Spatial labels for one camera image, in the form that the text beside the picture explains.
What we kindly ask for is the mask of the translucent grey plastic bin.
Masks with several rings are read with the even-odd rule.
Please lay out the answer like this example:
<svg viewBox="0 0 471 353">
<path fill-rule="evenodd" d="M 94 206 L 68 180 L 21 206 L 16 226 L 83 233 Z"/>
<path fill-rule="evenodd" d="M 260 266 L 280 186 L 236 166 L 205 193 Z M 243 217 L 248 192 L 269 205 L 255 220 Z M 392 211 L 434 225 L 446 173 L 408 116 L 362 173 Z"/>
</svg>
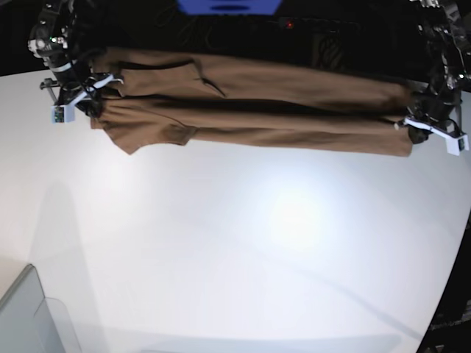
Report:
<svg viewBox="0 0 471 353">
<path fill-rule="evenodd" d="M 1 298 L 1 352 L 81 352 L 66 306 L 43 291 L 29 264 Z"/>
</svg>

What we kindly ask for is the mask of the blue plastic box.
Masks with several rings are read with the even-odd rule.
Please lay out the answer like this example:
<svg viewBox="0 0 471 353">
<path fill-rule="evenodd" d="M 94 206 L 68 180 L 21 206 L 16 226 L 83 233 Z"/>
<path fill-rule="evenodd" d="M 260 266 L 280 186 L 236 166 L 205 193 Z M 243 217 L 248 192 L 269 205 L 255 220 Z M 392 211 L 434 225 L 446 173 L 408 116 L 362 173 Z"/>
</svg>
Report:
<svg viewBox="0 0 471 353">
<path fill-rule="evenodd" d="M 281 0 L 178 0 L 188 15 L 273 15 Z"/>
</svg>

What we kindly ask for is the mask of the brown t-shirt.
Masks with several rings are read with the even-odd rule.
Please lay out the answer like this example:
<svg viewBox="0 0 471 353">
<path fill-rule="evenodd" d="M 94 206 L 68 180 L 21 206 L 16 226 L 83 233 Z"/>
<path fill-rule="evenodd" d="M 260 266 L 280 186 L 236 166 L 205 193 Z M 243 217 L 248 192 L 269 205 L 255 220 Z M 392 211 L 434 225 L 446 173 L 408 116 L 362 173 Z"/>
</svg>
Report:
<svg viewBox="0 0 471 353">
<path fill-rule="evenodd" d="M 92 120 L 123 151 L 192 140 L 248 146 L 409 156 L 399 127 L 407 85 L 285 63 L 211 54 L 109 48 L 97 74 L 121 81 L 102 92 Z"/>
</svg>

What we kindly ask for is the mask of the black power strip red light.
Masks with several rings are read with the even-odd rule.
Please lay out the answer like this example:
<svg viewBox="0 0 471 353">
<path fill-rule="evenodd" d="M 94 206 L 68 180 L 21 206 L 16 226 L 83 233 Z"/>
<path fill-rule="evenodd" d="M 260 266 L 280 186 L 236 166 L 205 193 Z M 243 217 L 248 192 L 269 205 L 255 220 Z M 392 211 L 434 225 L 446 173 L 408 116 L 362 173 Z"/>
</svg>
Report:
<svg viewBox="0 0 471 353">
<path fill-rule="evenodd" d="M 277 23 L 282 29 L 309 30 L 319 33 L 337 33 L 358 31 L 361 26 L 356 22 L 332 20 L 326 18 L 279 17 Z"/>
</svg>

